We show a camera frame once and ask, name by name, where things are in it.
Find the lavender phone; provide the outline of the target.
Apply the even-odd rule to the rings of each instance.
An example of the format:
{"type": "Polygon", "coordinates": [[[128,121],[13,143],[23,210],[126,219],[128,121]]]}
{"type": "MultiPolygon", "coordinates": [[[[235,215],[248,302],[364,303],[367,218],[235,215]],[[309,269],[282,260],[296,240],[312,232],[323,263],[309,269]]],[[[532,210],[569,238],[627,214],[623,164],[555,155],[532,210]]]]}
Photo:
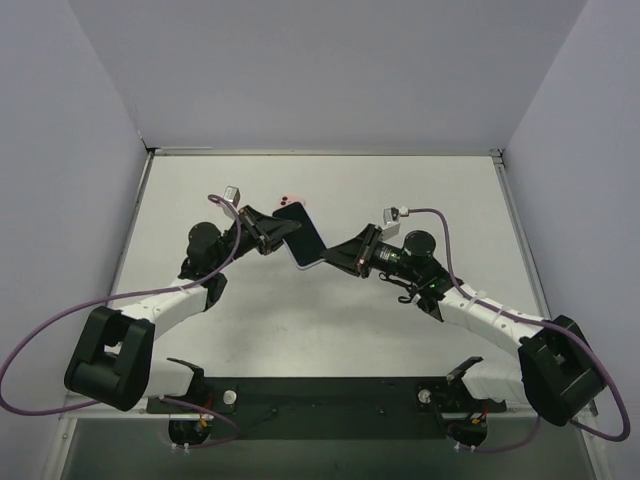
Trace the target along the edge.
{"type": "Polygon", "coordinates": [[[302,202],[289,198],[281,200],[273,217],[299,224],[295,231],[284,237],[286,248],[298,269],[307,270],[324,261],[322,253],[326,245],[302,202]]]}

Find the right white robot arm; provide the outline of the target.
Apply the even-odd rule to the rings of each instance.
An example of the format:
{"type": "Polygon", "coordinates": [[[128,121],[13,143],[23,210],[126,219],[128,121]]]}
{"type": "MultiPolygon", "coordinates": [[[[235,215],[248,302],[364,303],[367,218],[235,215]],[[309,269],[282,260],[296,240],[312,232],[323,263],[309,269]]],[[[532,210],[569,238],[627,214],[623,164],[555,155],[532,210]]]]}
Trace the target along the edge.
{"type": "Polygon", "coordinates": [[[380,227],[368,225],[356,237],[325,250],[330,265],[359,278],[373,271],[402,287],[404,304],[461,327],[511,356],[504,366],[481,360],[462,375],[472,398],[526,404],[547,422],[564,426],[605,387],[586,339],[575,321],[552,321],[509,309],[475,291],[434,256],[436,241],[423,230],[409,232],[402,246],[383,240],[380,227]]]}

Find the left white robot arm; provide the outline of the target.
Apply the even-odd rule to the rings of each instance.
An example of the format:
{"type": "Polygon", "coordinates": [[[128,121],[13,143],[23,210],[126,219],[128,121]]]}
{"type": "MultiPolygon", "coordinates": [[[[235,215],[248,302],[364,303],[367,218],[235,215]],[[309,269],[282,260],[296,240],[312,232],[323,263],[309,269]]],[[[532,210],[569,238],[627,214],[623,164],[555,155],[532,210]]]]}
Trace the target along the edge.
{"type": "Polygon", "coordinates": [[[218,302],[227,285],[225,266],[251,250],[273,253],[300,226],[250,206],[235,212],[226,231],[209,222],[195,225],[180,273],[169,287],[145,293],[137,303],[91,311],[66,369],[65,387],[121,411],[161,396],[183,411],[199,408],[205,398],[202,369],[154,354],[155,341],[218,302]]]}

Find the pink phone case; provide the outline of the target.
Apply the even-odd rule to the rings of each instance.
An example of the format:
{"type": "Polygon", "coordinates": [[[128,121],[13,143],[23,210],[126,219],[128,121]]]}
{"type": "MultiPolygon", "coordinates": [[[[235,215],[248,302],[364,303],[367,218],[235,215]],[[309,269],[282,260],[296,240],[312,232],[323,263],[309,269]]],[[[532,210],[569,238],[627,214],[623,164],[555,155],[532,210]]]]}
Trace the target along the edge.
{"type": "Polygon", "coordinates": [[[297,195],[286,194],[280,197],[277,205],[279,208],[283,208],[294,203],[300,203],[302,206],[305,206],[306,200],[297,195]]]}

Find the aluminium frame rail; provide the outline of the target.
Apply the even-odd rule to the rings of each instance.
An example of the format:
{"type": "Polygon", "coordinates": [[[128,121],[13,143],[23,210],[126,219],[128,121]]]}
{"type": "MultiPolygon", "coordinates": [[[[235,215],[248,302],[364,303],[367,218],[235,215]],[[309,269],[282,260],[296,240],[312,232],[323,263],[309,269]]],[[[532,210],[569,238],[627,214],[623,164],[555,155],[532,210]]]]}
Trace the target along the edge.
{"type": "Polygon", "coordinates": [[[589,254],[589,241],[580,176],[564,164],[527,167],[514,163],[504,150],[491,154],[505,183],[537,301],[546,313],[573,318],[595,346],[597,321],[588,294],[590,282],[582,278],[586,270],[581,261],[589,254]]]}

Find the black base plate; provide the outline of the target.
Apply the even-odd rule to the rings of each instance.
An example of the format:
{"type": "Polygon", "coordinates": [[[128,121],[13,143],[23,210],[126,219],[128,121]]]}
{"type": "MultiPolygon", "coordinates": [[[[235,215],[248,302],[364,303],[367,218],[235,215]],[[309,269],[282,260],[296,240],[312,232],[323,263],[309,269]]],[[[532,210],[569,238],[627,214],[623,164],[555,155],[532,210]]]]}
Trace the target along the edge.
{"type": "Polygon", "coordinates": [[[506,405],[443,377],[209,377],[185,401],[236,423],[244,440],[426,440],[445,419],[506,405]]]}

